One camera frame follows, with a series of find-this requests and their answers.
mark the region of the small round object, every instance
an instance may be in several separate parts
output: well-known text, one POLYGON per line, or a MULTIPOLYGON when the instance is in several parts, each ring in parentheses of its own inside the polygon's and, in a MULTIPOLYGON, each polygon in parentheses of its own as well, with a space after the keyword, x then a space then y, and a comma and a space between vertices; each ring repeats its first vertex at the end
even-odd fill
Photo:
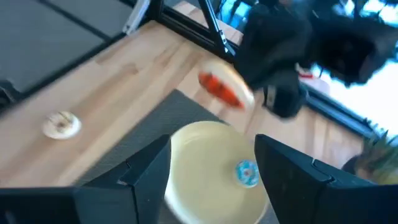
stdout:
POLYGON ((51 114, 43 124, 43 133, 52 139, 68 139, 79 132, 81 122, 71 112, 51 114))
POLYGON ((235 176, 242 186, 252 188, 259 183, 259 168, 255 162, 245 159, 236 165, 235 176))

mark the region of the wooden floor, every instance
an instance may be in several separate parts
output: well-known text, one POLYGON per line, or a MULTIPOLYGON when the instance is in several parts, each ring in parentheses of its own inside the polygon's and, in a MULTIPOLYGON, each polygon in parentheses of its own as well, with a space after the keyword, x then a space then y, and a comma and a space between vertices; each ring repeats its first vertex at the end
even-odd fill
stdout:
MULTIPOLYGON (((176 7, 203 19, 189 4, 176 7)), ((224 29, 229 39, 239 40, 239 32, 224 29)), ((175 88, 251 139, 263 133, 337 167, 360 151, 359 137, 308 108, 281 121, 261 108, 261 94, 252 111, 225 107, 197 82, 200 64, 212 57, 168 28, 147 23, 5 114, 0 120, 0 186, 73 184, 175 88), (60 110, 83 123, 69 140, 52 140, 41 132, 46 116, 60 110)))

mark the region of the orange toy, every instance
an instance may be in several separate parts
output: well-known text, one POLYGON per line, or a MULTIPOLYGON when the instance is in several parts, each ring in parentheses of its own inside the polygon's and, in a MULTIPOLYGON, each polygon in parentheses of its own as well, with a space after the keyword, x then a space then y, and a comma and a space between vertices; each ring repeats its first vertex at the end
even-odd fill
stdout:
POLYGON ((208 93, 233 108, 248 109, 254 105, 254 95, 240 74, 222 60, 209 60, 198 75, 200 85, 208 93))

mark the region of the gray mat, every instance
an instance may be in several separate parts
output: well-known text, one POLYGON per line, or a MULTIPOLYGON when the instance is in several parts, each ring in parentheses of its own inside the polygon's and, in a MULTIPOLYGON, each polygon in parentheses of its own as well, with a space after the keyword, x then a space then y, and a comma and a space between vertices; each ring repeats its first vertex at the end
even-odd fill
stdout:
MULTIPOLYGON (((174 90, 132 131, 126 134, 93 168, 91 168, 77 182, 77 185, 83 185, 112 169, 161 135, 173 134, 181 127, 196 121, 221 120, 199 104, 187 98, 183 93, 174 90)), ((273 209, 268 209, 261 223, 275 224, 277 223, 275 221, 276 217, 273 209)), ((180 222, 177 221, 164 205, 160 211, 159 223, 174 224, 180 222)))

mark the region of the blue sticker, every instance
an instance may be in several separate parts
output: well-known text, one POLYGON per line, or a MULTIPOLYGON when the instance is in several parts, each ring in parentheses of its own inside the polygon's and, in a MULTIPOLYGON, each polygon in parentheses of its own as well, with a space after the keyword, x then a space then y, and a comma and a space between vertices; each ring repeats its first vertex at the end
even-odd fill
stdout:
POLYGON ((259 168, 250 160, 242 160, 235 167, 236 177, 245 187, 254 187, 259 183, 259 168))

